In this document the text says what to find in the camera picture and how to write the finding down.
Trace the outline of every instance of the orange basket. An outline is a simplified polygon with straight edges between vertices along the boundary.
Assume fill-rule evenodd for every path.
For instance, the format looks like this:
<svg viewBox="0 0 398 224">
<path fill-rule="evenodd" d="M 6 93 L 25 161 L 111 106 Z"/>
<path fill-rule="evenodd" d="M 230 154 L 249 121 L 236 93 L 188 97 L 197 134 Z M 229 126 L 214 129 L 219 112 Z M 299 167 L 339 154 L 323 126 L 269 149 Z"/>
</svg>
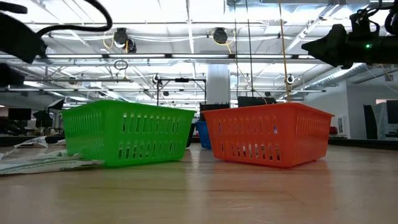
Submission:
<svg viewBox="0 0 398 224">
<path fill-rule="evenodd" d="M 333 117 L 300 103 L 203 113 L 217 159 L 278 167 L 324 157 Z"/>
</svg>

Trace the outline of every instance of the desk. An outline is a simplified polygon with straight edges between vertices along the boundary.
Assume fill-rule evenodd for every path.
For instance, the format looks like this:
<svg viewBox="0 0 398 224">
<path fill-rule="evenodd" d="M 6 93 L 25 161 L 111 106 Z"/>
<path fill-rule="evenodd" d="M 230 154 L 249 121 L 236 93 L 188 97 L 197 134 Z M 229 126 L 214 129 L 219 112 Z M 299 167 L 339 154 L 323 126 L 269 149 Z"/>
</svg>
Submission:
<svg viewBox="0 0 398 224">
<path fill-rule="evenodd" d="M 217 161 L 0 177 L 6 223 L 397 223 L 398 152 L 330 146 L 293 169 Z"/>
</svg>

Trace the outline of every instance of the blue basket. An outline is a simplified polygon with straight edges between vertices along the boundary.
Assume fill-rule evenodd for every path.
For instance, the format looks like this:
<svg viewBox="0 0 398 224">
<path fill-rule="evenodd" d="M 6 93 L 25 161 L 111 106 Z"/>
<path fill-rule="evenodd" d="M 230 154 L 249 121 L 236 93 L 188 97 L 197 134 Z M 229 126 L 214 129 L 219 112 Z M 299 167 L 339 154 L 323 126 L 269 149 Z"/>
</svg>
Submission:
<svg viewBox="0 0 398 224">
<path fill-rule="evenodd" d="M 209 131 L 207 130 L 206 121 L 198 121 L 197 128 L 199 132 L 199 139 L 202 148 L 211 149 L 211 143 L 209 138 Z"/>
</svg>

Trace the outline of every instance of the green basket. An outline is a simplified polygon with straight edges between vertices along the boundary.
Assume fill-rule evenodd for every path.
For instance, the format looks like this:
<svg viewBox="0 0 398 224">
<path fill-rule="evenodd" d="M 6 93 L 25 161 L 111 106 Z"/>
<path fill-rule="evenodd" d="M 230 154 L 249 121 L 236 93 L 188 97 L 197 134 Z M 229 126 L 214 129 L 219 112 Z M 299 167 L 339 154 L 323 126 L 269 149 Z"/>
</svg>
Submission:
<svg viewBox="0 0 398 224">
<path fill-rule="evenodd" d="M 113 167 L 179 160 L 194 113 L 113 100 L 65 110 L 68 155 Z"/>
</svg>

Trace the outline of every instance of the wooden table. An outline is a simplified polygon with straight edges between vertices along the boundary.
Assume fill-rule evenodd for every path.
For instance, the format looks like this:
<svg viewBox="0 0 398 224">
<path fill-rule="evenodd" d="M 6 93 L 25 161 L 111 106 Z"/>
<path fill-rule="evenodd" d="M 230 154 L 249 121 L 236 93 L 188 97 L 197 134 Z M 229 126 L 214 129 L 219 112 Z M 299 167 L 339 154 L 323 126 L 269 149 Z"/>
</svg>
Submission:
<svg viewBox="0 0 398 224">
<path fill-rule="evenodd" d="M 398 223 L 398 151 L 333 147 L 293 169 L 217 161 L 0 177 L 0 223 Z"/>
</svg>

